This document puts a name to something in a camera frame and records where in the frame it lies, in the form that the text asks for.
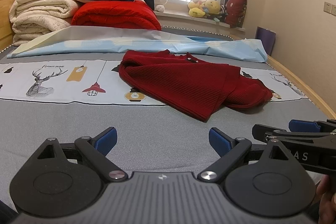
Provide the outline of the person's right hand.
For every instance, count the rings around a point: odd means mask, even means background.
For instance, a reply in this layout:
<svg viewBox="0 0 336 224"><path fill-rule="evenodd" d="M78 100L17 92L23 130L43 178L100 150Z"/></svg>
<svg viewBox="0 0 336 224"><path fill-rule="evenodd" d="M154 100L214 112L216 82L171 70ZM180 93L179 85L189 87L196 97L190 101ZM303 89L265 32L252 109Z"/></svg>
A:
<svg viewBox="0 0 336 224"><path fill-rule="evenodd" d="M335 223L335 178L324 175L317 186L320 196L318 224Z"/></svg>

